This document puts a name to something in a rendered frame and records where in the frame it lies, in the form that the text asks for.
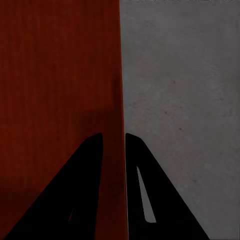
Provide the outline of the storage box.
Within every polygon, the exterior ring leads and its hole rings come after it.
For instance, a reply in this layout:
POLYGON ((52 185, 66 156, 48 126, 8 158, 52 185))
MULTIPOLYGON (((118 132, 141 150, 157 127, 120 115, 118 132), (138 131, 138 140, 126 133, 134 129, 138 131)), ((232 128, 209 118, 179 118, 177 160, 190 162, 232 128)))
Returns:
POLYGON ((129 240, 120 0, 0 0, 0 240, 99 133, 94 240, 129 240))

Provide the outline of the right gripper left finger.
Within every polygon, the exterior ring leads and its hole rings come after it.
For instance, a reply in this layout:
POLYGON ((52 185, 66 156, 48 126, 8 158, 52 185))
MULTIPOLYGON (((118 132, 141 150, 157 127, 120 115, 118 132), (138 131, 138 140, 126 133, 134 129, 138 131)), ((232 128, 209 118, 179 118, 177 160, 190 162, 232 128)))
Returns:
POLYGON ((103 134, 86 138, 3 240, 94 240, 103 134))

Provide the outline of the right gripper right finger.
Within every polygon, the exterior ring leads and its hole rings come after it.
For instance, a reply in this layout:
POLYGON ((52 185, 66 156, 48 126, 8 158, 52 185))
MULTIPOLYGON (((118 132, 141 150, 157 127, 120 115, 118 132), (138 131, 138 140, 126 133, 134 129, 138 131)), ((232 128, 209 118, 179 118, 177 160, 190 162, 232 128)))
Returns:
POLYGON ((145 142, 125 134, 128 240, 210 240, 145 142), (137 167, 156 223, 145 220, 137 167))

